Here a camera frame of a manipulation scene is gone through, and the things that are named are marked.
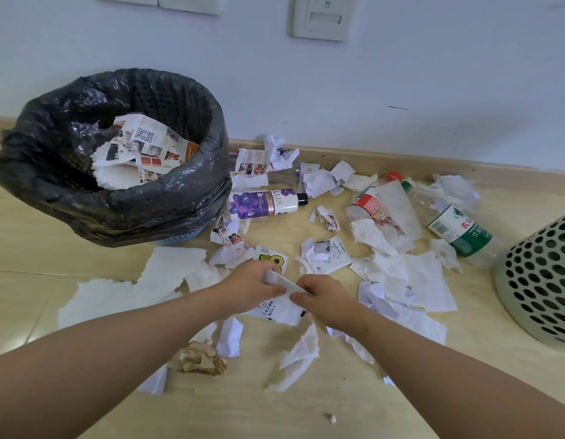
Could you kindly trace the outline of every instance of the white wall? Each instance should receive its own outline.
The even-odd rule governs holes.
[[[230,137],[565,169],[565,0],[361,0],[346,43],[290,36],[291,1],[0,0],[0,116],[148,66],[208,87]]]

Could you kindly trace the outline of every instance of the black bottle cap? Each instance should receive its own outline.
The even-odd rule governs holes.
[[[304,192],[297,192],[296,197],[299,199],[299,206],[304,206],[309,203],[309,196]]]

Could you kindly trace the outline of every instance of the forearm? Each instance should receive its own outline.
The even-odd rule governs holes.
[[[362,305],[352,332],[441,438],[565,437],[565,406]]]
[[[81,434],[195,333],[225,317],[215,300],[209,288],[74,325],[0,356],[0,437]]]

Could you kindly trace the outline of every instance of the black plastic bag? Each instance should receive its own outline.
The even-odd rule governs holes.
[[[100,188],[95,149],[116,116],[140,112],[200,144],[186,164],[126,190]],[[102,246],[189,234],[215,218],[231,190],[221,106],[197,81],[128,69],[81,77],[26,104],[0,150],[0,185]]]

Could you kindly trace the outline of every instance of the baseboard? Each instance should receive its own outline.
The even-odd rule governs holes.
[[[0,117],[0,139],[3,129],[14,125],[14,119]],[[230,139],[233,150],[263,148],[260,141]],[[432,180],[433,173],[458,174],[485,187],[520,188],[565,194],[565,171],[543,171],[525,166],[471,162],[469,160],[441,159],[419,155],[390,154],[355,151],[336,148],[292,146],[301,149],[301,162],[319,163],[322,168],[332,169],[337,162],[345,160],[358,174],[380,177],[390,171],[398,171],[404,177],[415,180]]]

